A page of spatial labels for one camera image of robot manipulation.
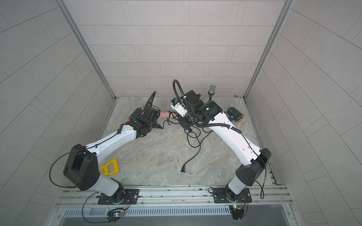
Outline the pink hair dryer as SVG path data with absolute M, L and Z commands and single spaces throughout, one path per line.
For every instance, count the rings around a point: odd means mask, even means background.
M 177 115 L 173 112 L 161 112 L 160 118 L 175 118 Z

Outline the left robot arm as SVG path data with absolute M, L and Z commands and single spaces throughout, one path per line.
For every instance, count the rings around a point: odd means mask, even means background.
M 124 199 L 123 185 L 104 176 L 99 171 L 99 163 L 122 145 L 146 136 L 157 125 L 161 111 L 146 106 L 140 112 L 134 111 L 128 122 L 118 130 L 86 146 L 74 146 L 68 156 L 63 174 L 81 191 L 95 190 L 119 204 Z

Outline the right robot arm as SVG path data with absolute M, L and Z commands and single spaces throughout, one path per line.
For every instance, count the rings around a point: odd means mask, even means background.
M 193 90 L 183 97 L 174 98 L 171 108 L 178 113 L 178 121 L 185 130 L 191 132 L 192 126 L 210 128 L 236 154 L 241 166 L 227 184 L 225 195 L 229 201 L 237 202 L 242 191 L 252 186 L 260 174 L 267 170 L 271 152 L 267 148 L 260 149 L 254 145 L 233 125 L 216 102 L 209 100 L 204 103 Z

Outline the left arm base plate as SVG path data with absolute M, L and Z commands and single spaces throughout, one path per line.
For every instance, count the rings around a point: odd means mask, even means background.
M 101 193 L 101 195 L 97 196 L 98 205 L 133 205 L 137 203 L 139 192 L 139 189 L 122 189 L 113 196 L 106 196 Z

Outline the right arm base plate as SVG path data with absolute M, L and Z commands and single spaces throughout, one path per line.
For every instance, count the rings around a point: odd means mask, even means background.
M 233 193 L 229 188 L 213 188 L 208 189 L 214 197 L 215 203 L 251 203 L 252 198 L 248 188 L 244 188 L 239 194 Z

